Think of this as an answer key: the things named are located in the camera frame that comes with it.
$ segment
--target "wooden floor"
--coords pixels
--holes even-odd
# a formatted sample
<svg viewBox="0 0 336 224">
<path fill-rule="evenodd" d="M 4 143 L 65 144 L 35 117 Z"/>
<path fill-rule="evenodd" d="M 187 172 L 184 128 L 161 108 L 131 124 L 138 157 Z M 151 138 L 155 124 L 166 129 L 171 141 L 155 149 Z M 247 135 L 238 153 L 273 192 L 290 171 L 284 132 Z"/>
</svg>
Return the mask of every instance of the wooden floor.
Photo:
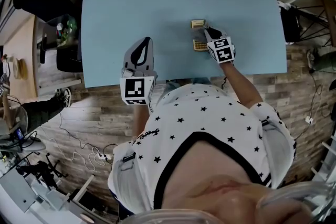
<svg viewBox="0 0 336 224">
<path fill-rule="evenodd" d="M 267 74 L 248 76 L 248 79 L 257 87 L 266 102 L 273 105 L 280 113 L 283 121 L 289 128 L 293 137 L 298 137 L 306 128 L 305 117 L 310 114 L 311 100 L 315 93 L 314 81 L 308 73 L 306 51 L 314 43 L 303 43 L 287 46 L 288 72 L 285 74 Z M 75 74 L 63 73 L 56 69 L 56 54 L 49 51 L 46 64 L 39 67 L 39 81 L 42 86 L 48 86 L 64 79 L 71 79 Z M 336 75 L 316 72 L 313 74 L 317 84 L 322 84 L 320 95 L 316 95 L 312 109 L 314 123 L 298 139 L 297 157 L 285 178 L 286 182 L 292 180 L 306 180 L 312 177 L 311 167 L 317 167 L 320 163 L 324 148 L 322 141 L 327 141 L 331 136 L 333 122 L 327 115 L 336 102 L 336 93 L 329 92 L 330 83 L 336 79 Z M 213 78 L 212 82 L 219 87 L 223 78 Z M 74 86 L 72 89 L 72 105 L 62 111 L 62 123 L 60 115 L 54 117 L 48 123 L 38 128 L 38 136 L 47 146 L 54 160 L 59 159 L 58 168 L 69 174 L 62 179 L 60 189 L 64 192 L 72 192 L 80 188 L 91 174 L 96 177 L 89 185 L 89 191 L 102 199 L 106 205 L 116 208 L 116 203 L 107 187 L 107 178 L 111 171 L 111 165 L 105 163 L 91 165 L 88 155 L 92 152 L 92 145 L 102 150 L 106 145 L 126 142 L 131 136 L 132 108 L 124 105 L 120 98 L 118 86 L 97 87 L 86 89 L 84 83 Z M 233 94 L 227 83 L 225 90 Z M 67 129 L 73 136 L 59 127 Z M 106 148 L 105 153 L 112 154 L 113 146 Z M 85 159 L 73 152 L 82 154 Z"/>
</svg>

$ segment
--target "black bag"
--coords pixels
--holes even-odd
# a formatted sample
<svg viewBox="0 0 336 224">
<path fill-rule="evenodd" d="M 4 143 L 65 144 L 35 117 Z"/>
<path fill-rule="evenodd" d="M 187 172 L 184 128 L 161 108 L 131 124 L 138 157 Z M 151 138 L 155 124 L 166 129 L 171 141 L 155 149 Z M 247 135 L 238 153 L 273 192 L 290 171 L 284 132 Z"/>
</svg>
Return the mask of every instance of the black bag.
<svg viewBox="0 0 336 224">
<path fill-rule="evenodd" d="M 286 10 L 281 7 L 281 20 L 286 42 L 298 42 L 300 40 L 301 30 L 296 9 L 290 8 Z"/>
<path fill-rule="evenodd" d="M 69 14 L 80 23 L 80 12 L 70 0 L 13 0 L 16 9 L 23 9 L 45 22 Z"/>
</svg>

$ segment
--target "desk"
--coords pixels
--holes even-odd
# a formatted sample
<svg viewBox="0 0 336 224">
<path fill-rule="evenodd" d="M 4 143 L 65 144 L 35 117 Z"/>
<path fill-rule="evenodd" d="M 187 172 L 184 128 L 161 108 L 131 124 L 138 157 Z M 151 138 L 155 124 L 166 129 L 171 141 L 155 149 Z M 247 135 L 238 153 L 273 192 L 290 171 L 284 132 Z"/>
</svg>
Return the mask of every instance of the desk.
<svg viewBox="0 0 336 224">
<path fill-rule="evenodd" d="M 10 94 L 18 97 L 20 100 L 36 98 L 41 95 L 53 93 L 56 89 L 66 88 L 72 85 L 80 84 L 81 80 L 72 80 L 65 83 L 55 84 L 50 87 L 40 88 L 38 84 L 38 61 L 37 59 L 37 18 L 31 15 L 25 23 L 13 34 L 4 46 L 4 54 L 8 57 L 15 57 L 17 59 L 24 59 L 28 78 L 26 80 L 15 79 L 13 74 L 13 63 L 9 63 L 11 76 L 9 81 Z M 7 73 L 6 66 L 4 65 L 4 73 Z"/>
<path fill-rule="evenodd" d="M 242 73 L 287 72 L 276 0 L 83 0 L 86 87 L 119 84 L 124 53 L 145 36 L 154 42 L 159 80 L 223 76 L 207 52 L 193 50 L 193 19 L 227 31 Z"/>
</svg>

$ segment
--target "white t-shirt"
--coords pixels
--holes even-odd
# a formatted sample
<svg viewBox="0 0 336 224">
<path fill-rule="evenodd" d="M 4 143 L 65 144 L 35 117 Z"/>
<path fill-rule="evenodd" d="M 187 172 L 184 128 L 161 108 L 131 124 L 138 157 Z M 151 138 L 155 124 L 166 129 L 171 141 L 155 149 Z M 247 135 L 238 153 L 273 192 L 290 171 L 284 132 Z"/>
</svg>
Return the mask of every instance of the white t-shirt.
<svg viewBox="0 0 336 224">
<path fill-rule="evenodd" d="M 295 141 L 270 105 L 248 109 L 218 87 L 188 84 L 163 97 L 135 141 L 114 149 L 109 188 L 135 214 L 160 209 L 169 177 L 197 141 L 235 160 L 251 182 L 272 188 L 295 154 Z"/>
</svg>

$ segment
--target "light blue table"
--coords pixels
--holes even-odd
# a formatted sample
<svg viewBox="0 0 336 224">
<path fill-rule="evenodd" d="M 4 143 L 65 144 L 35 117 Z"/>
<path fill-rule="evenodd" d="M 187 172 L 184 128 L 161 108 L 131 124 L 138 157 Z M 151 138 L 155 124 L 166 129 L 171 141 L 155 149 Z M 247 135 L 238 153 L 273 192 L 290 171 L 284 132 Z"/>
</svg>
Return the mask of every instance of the light blue table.
<svg viewBox="0 0 336 224">
<path fill-rule="evenodd" d="M 207 52 L 194 51 L 192 19 L 226 30 L 242 73 L 287 72 L 276 0 L 83 0 L 86 87 L 119 84 L 124 53 L 145 36 L 154 42 L 158 80 L 222 76 Z"/>
</svg>

